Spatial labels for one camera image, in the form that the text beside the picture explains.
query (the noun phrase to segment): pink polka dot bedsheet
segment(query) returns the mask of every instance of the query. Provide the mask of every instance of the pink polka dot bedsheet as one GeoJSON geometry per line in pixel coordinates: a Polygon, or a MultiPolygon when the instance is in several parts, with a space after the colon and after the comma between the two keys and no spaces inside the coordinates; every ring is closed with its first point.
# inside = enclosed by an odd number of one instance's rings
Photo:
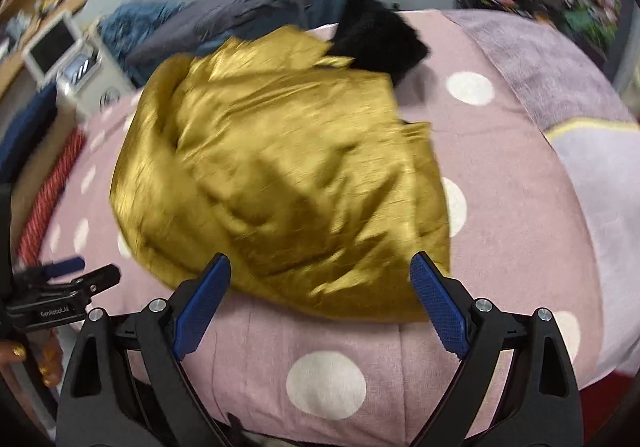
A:
{"type": "MultiPolygon", "coordinates": [[[[604,376],[603,310],[590,235],[554,150],[478,44],[437,11],[406,14],[431,56],[399,85],[399,116],[429,120],[449,206],[452,274],[475,297],[556,315],[578,383],[604,376]]],[[[329,38],[332,27],[316,30],[329,38]]],[[[122,280],[94,298],[111,315],[170,291],[132,259],[109,205],[111,176],[140,92],[88,123],[87,146],[51,220],[42,260],[114,263],[122,280]]],[[[503,353],[470,431],[490,422],[503,353]]],[[[134,372],[144,377],[139,358],[134,372]]],[[[218,420],[314,443],[407,445],[458,366],[429,323],[329,321],[228,293],[183,366],[218,420]]]]}

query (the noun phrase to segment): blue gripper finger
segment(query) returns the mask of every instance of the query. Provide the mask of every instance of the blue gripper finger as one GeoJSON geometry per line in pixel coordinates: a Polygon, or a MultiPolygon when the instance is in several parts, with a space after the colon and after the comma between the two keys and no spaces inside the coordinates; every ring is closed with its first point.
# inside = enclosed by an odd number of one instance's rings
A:
{"type": "Polygon", "coordinates": [[[44,270],[44,276],[46,279],[53,279],[56,277],[62,277],[63,275],[67,275],[69,273],[74,273],[80,270],[84,270],[84,259],[79,255],[76,257],[70,257],[69,259],[65,259],[64,261],[60,261],[58,263],[49,263],[47,265],[42,265],[44,270]]]}
{"type": "Polygon", "coordinates": [[[219,255],[213,265],[207,265],[200,286],[176,319],[173,350],[178,360],[198,348],[230,282],[231,263],[226,255],[219,255]]]}
{"type": "Polygon", "coordinates": [[[409,267],[411,284],[444,348],[463,360],[470,350],[466,340],[466,321],[440,282],[441,273],[434,268],[419,253],[415,254],[409,267]]]}

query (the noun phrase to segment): metal bolt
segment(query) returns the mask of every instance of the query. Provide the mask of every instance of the metal bolt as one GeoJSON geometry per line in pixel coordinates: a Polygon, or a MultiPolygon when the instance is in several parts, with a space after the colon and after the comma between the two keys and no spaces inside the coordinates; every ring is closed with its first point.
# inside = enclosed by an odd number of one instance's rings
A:
{"type": "Polygon", "coordinates": [[[476,301],[476,308],[478,308],[478,310],[480,310],[481,312],[491,312],[493,307],[494,305],[491,304],[491,301],[489,301],[488,299],[478,299],[476,301]]]}
{"type": "Polygon", "coordinates": [[[166,301],[164,299],[154,299],[149,303],[149,310],[154,313],[162,312],[166,308],[166,301]]]}
{"type": "Polygon", "coordinates": [[[89,312],[89,321],[99,321],[102,319],[103,315],[104,312],[102,311],[102,308],[94,308],[89,312]]]}
{"type": "Polygon", "coordinates": [[[547,308],[540,308],[538,310],[538,317],[540,317],[543,321],[551,321],[551,318],[554,315],[551,313],[551,310],[547,308]]]}

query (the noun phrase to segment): blue fluffy pillow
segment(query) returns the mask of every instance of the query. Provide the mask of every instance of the blue fluffy pillow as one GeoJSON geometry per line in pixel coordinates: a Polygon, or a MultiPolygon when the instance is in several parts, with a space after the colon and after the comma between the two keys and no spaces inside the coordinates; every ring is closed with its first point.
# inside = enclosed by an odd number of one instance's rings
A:
{"type": "Polygon", "coordinates": [[[11,121],[0,142],[0,183],[14,184],[56,115],[56,84],[39,91],[11,121]]]}

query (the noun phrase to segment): shiny gold garment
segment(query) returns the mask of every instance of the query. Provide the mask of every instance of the shiny gold garment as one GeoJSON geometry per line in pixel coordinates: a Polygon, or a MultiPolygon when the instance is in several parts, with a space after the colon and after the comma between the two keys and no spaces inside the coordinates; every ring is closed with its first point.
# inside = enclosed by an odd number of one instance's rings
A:
{"type": "Polygon", "coordinates": [[[426,250],[449,271],[429,126],[402,125],[388,76],[323,58],[328,46],[284,27],[165,61],[120,152],[113,211],[171,287],[223,252],[232,286],[273,303],[425,320],[409,260],[426,250]]]}

